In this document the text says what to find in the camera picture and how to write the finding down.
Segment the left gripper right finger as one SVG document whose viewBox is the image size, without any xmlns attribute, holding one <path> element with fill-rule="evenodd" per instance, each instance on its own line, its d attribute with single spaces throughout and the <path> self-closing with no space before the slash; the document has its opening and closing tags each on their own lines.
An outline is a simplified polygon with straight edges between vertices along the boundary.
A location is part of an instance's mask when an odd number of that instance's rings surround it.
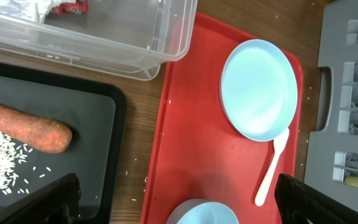
<svg viewBox="0 0 358 224">
<path fill-rule="evenodd" d="M 283 224 L 358 224 L 358 212 L 288 174 L 278 176 L 275 200 Z"/>
</svg>

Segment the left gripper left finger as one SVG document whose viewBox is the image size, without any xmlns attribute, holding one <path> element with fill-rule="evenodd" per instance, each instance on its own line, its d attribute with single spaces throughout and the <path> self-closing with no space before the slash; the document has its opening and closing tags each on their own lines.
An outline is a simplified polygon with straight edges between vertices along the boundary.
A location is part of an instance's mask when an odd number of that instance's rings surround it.
<svg viewBox="0 0 358 224">
<path fill-rule="evenodd" d="M 73 223 L 80 198 L 79 179 L 69 173 L 0 209 L 0 224 Z"/>
</svg>

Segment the orange carrot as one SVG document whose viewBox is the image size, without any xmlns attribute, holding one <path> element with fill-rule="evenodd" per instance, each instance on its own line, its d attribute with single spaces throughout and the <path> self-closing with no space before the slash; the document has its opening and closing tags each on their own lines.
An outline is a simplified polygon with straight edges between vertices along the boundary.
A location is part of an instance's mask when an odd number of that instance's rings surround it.
<svg viewBox="0 0 358 224">
<path fill-rule="evenodd" d="M 0 131 L 39 151 L 61 153 L 73 134 L 65 124 L 0 105 Z"/>
</svg>

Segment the light blue rice bowl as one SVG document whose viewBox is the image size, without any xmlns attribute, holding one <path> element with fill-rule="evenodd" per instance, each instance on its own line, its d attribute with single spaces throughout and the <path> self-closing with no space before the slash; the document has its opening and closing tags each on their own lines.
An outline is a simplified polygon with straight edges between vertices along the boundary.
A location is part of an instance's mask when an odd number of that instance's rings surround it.
<svg viewBox="0 0 358 224">
<path fill-rule="evenodd" d="M 166 224 L 239 224 L 239 220 L 223 203 L 190 199 L 173 210 Z"/>
</svg>

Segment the light blue plate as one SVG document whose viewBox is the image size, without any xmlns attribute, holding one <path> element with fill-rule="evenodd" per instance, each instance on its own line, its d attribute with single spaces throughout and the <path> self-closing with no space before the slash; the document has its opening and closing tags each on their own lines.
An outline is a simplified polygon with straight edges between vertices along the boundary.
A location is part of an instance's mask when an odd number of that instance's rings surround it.
<svg viewBox="0 0 358 224">
<path fill-rule="evenodd" d="M 239 44 L 228 56 L 219 83 L 228 121 L 253 141 L 271 141 L 291 124 L 298 103 L 294 69 L 266 40 Z"/>
</svg>

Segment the white napkin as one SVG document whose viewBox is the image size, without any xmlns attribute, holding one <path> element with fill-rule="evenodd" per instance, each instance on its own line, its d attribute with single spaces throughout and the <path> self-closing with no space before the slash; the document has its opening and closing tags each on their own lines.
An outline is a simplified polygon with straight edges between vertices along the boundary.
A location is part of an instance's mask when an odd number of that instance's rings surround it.
<svg viewBox="0 0 358 224">
<path fill-rule="evenodd" d="M 46 15 L 61 3 L 61 0 L 0 0 L 0 14 L 43 23 Z"/>
</svg>

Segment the red wrapper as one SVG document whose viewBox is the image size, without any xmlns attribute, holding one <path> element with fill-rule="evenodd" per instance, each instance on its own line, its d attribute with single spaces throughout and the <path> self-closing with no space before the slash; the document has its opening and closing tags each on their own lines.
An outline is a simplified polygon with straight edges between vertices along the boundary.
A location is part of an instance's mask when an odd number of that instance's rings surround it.
<svg viewBox="0 0 358 224">
<path fill-rule="evenodd" d="M 61 3 L 54 7 L 51 12 L 55 14 L 86 14 L 88 12 L 87 0 L 76 0 L 75 2 Z"/>
</svg>

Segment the grey dishwasher rack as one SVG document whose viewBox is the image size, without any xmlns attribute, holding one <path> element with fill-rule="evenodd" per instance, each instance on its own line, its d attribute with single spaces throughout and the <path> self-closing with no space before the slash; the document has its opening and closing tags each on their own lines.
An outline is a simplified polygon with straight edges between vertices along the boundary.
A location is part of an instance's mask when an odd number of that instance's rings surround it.
<svg viewBox="0 0 358 224">
<path fill-rule="evenodd" d="M 358 212 L 358 0 L 324 8 L 316 130 L 308 140 L 305 183 Z"/>
</svg>

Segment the black waste tray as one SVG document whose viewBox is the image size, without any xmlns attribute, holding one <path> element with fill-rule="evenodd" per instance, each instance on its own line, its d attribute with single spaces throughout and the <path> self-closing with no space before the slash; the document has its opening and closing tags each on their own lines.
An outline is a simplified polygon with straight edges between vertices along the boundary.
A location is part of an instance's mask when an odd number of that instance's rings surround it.
<svg viewBox="0 0 358 224">
<path fill-rule="evenodd" d="M 109 84 L 0 63 L 0 104 L 57 120 L 73 137 L 65 152 L 49 154 L 14 143 L 17 179 L 0 192 L 0 209 L 74 173 L 80 181 L 81 223 L 108 223 L 126 123 L 127 101 Z"/>
</svg>

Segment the white plastic spoon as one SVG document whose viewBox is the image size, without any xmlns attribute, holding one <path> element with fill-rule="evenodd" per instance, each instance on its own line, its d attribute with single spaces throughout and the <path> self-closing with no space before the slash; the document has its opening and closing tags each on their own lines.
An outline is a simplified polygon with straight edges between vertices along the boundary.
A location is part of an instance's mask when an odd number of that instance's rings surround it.
<svg viewBox="0 0 358 224">
<path fill-rule="evenodd" d="M 254 200 L 254 203 L 258 207 L 261 207 L 264 204 L 265 199 L 267 198 L 267 194 L 269 192 L 269 188 L 272 183 L 275 169 L 278 164 L 278 160 L 282 152 L 285 150 L 285 146 L 287 145 L 289 134 L 290 131 L 288 128 L 286 128 L 283 133 L 281 133 L 273 140 L 274 153 L 273 153 L 272 161 L 268 167 L 265 177 L 263 178 L 260 184 L 260 187 L 256 193 L 255 200 Z"/>
</svg>

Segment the red serving tray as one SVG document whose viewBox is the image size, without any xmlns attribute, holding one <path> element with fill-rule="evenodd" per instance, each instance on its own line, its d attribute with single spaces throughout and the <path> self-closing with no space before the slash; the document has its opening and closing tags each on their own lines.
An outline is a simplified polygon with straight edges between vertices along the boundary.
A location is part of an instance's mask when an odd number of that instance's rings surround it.
<svg viewBox="0 0 358 224">
<path fill-rule="evenodd" d="M 151 153 L 142 223 L 165 223 L 193 198 L 227 205 L 240 223 L 280 223 L 274 193 L 254 203 L 273 153 L 271 142 L 239 134 L 219 100 L 221 70 L 251 35 L 202 13 L 188 53 L 167 65 Z"/>
</svg>

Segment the clear plastic bin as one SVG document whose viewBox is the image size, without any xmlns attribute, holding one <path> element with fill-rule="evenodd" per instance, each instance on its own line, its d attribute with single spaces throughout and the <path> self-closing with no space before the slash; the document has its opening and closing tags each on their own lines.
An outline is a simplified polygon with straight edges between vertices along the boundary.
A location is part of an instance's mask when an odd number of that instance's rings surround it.
<svg viewBox="0 0 358 224">
<path fill-rule="evenodd" d="M 197 0 L 88 0 L 86 14 L 43 23 L 0 14 L 0 49 L 74 67 L 151 80 L 190 48 Z"/>
</svg>

